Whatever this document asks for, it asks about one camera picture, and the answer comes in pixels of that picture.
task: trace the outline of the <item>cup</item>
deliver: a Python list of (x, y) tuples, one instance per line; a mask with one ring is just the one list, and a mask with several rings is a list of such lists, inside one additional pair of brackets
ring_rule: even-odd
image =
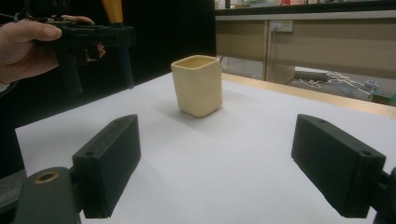
[(194, 55), (171, 64), (177, 104), (195, 117), (206, 116), (221, 107), (219, 59)]

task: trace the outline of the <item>cup rim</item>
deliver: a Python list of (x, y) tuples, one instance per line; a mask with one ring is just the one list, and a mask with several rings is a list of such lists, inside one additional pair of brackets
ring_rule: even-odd
[(183, 67), (183, 66), (180, 66), (180, 65), (177, 65), (177, 64), (178, 64), (178, 63), (184, 63), (184, 62), (186, 62), (187, 60), (191, 60), (191, 59), (193, 59), (193, 58), (213, 59), (213, 62), (206, 63), (206, 64), (204, 64), (204, 65), (201, 65), (201, 66), (198, 66), (198, 67), (194, 67), (194, 68), (188, 68), (188, 69), (199, 69), (199, 68), (202, 68), (203, 66), (208, 66), (208, 65), (210, 65), (210, 64), (212, 64), (212, 63), (216, 63), (216, 62), (219, 61), (219, 58), (218, 58), (218, 57), (212, 57), (212, 56), (207, 56), (207, 55), (192, 55), (192, 56), (190, 56), (190, 57), (187, 57), (187, 58), (184, 58), (184, 59), (180, 59), (180, 60), (178, 60), (178, 61), (175, 61), (175, 62), (171, 63), (171, 66), (173, 66), (173, 67), (179, 67), (179, 68), (187, 68), (187, 67)]

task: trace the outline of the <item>table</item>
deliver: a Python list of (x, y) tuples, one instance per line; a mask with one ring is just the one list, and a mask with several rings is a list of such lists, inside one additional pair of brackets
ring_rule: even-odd
[(295, 121), (298, 114), (326, 119), (385, 154), (390, 172), (394, 107), (336, 96), (320, 102), (313, 91), (229, 75), (222, 85), (222, 107), (200, 119), (179, 111), (168, 74), (20, 127), (27, 174), (70, 167), (71, 156), (111, 120), (137, 114), (141, 161), (112, 218), (81, 215), (84, 224), (373, 222), (374, 210), (367, 219), (340, 217), (295, 164)]

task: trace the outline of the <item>ceramic cup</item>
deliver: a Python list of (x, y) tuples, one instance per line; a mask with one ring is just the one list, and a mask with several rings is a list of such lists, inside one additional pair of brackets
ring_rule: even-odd
[(221, 107), (219, 59), (194, 55), (171, 64), (177, 104), (195, 117), (206, 116)]

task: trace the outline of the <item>white wire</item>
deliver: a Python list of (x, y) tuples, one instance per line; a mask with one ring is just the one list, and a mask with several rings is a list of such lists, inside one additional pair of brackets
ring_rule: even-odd
[(344, 76), (340, 73), (333, 72), (333, 71), (329, 71), (327, 73), (327, 76), (329, 76), (329, 81), (321, 81), (321, 80), (315, 81), (315, 80), (311, 79), (307, 83), (307, 82), (303, 81), (302, 79), (300, 79), (299, 81), (293, 81), (293, 83), (294, 84), (304, 84), (304, 85), (314, 88), (314, 89), (321, 88), (319, 83), (322, 83), (322, 84), (343, 84), (344, 83), (344, 84), (347, 84), (348, 86), (350, 86), (354, 90), (358, 90), (358, 91), (361, 91), (367, 95), (371, 95), (370, 92), (364, 91), (361, 88), (356, 86), (356, 85), (360, 85), (360, 86), (364, 87), (363, 84), (359, 83), (358, 81), (351, 80), (350, 77)]

